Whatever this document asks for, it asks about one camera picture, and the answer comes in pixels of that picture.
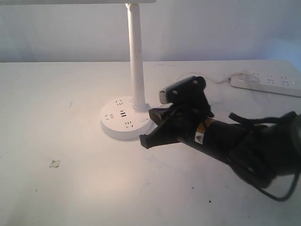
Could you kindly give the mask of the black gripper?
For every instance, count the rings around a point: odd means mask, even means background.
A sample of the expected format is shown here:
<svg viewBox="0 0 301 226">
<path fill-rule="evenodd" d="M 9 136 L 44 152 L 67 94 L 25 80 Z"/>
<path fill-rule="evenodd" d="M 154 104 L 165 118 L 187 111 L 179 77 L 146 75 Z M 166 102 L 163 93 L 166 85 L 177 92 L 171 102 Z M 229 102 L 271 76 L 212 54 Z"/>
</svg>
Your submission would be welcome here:
<svg viewBox="0 0 301 226">
<path fill-rule="evenodd" d="M 149 134 L 139 136 L 141 146 L 146 149 L 177 143 L 202 144 L 206 129 L 214 122 L 210 106 L 189 104 L 152 108 L 149 116 L 157 127 Z"/>
</svg>

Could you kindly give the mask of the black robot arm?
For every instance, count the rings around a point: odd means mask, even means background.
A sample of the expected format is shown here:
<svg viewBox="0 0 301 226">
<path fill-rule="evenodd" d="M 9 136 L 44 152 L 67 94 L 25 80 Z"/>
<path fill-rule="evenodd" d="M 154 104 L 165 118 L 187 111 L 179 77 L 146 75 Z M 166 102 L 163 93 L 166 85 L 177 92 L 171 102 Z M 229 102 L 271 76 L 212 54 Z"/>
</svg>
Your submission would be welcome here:
<svg viewBox="0 0 301 226">
<path fill-rule="evenodd" d="M 153 108 L 156 128 L 141 135 L 145 148 L 183 143 L 229 165 L 245 182 L 266 188 L 278 176 L 301 171 L 301 117 L 246 119 L 230 114 L 232 124 L 215 120 L 209 108 Z"/>
</svg>

